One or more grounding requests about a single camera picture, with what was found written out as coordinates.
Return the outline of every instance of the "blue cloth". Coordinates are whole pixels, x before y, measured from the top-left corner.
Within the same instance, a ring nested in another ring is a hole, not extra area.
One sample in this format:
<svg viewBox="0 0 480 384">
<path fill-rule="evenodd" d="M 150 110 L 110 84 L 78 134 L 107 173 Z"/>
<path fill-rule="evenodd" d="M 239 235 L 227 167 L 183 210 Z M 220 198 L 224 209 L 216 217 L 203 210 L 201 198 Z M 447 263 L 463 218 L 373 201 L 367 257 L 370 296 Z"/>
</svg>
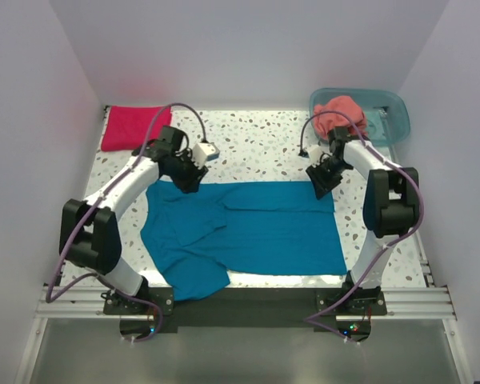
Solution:
<svg viewBox="0 0 480 384">
<path fill-rule="evenodd" d="M 330 194 L 310 182 L 203 184 L 183 194 L 172 182 L 146 192 L 141 237 L 175 300 L 204 298 L 251 274 L 346 274 Z"/>
</svg>

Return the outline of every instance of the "plastic laundry basket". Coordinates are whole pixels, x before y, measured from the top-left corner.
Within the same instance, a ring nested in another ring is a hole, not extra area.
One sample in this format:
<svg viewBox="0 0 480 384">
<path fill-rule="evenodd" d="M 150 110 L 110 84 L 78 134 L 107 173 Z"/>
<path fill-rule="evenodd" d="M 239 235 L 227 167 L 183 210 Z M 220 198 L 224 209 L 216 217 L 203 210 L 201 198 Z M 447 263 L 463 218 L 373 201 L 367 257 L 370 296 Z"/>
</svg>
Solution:
<svg viewBox="0 0 480 384">
<path fill-rule="evenodd" d="M 385 90 L 349 88 L 316 90 L 310 98 L 310 116 L 313 115 L 316 105 L 325 105 L 332 98 L 341 95 L 351 96 L 362 108 L 367 120 L 368 137 L 375 146 L 390 146 L 409 135 L 410 122 L 406 105 L 399 96 Z"/>
</svg>

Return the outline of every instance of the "folded red towel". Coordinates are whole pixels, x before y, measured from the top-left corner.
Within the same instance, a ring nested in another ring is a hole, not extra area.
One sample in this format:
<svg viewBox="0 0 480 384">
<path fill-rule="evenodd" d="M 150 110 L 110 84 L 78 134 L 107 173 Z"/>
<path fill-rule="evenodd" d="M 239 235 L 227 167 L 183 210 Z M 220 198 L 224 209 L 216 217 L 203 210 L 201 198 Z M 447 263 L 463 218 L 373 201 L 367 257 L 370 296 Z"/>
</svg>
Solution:
<svg viewBox="0 0 480 384">
<path fill-rule="evenodd" d="M 366 117 L 360 106 L 350 96 L 337 96 L 329 100 L 324 106 L 316 105 L 313 113 L 318 114 L 324 110 L 337 110 L 343 112 L 354 120 L 362 134 L 366 134 Z M 314 130 L 317 134 L 327 140 L 327 134 L 336 126 L 348 127 L 349 133 L 356 134 L 350 123 L 340 114 L 321 114 L 313 119 Z"/>
<path fill-rule="evenodd" d="M 160 107 L 137 108 L 113 106 L 110 108 L 109 121 L 102 140 L 102 150 L 134 150 L 139 147 L 146 136 L 151 120 Z M 170 124 L 170 109 L 164 110 L 157 119 L 150 139 L 157 138 L 163 126 Z"/>
</svg>

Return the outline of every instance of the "white wall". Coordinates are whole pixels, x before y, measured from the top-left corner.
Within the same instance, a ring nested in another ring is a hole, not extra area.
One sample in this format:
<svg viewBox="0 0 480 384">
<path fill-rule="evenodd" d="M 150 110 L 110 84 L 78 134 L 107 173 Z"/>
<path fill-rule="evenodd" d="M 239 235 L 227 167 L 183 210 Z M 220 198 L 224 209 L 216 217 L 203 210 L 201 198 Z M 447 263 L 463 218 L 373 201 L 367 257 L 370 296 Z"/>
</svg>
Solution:
<svg viewBox="0 0 480 384">
<path fill-rule="evenodd" d="M 411 136 L 399 154 L 420 170 L 425 249 L 480 380 L 480 0 L 450 0 L 400 95 Z"/>
<path fill-rule="evenodd" d="M 397 91 L 447 0 L 50 0 L 100 100 L 306 106 Z"/>
<path fill-rule="evenodd" d="M 0 383 L 14 380 L 101 107 L 48 1 L 0 0 Z"/>
</svg>

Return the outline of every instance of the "folded fabric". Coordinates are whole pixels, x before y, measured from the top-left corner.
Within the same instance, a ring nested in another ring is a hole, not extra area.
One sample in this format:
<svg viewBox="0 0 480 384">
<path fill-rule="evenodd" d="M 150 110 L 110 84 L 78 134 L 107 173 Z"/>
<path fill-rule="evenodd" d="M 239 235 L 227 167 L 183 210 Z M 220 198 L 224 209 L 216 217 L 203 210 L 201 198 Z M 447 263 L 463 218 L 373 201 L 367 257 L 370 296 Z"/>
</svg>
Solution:
<svg viewBox="0 0 480 384">
<path fill-rule="evenodd" d="M 102 140 L 102 150 L 134 150 L 139 147 L 146 136 L 151 120 L 160 107 L 137 108 L 113 106 L 110 108 L 109 121 Z M 157 138 L 163 126 L 170 124 L 170 109 L 164 110 L 151 131 L 150 140 Z"/>
<path fill-rule="evenodd" d="M 346 273 L 333 199 L 317 200 L 310 182 L 203 184 L 196 194 L 156 182 L 146 196 L 141 237 L 176 300 L 227 286 L 228 269 Z"/>
<path fill-rule="evenodd" d="M 360 106 L 350 96 L 337 96 L 329 100 L 324 106 L 316 105 L 313 113 L 318 114 L 325 110 L 337 110 L 349 116 L 360 129 L 366 134 L 366 117 Z M 355 129 L 346 118 L 340 114 L 321 114 L 313 119 L 314 130 L 321 138 L 327 140 L 327 134 L 335 127 L 346 126 L 351 134 L 356 134 Z"/>
</svg>

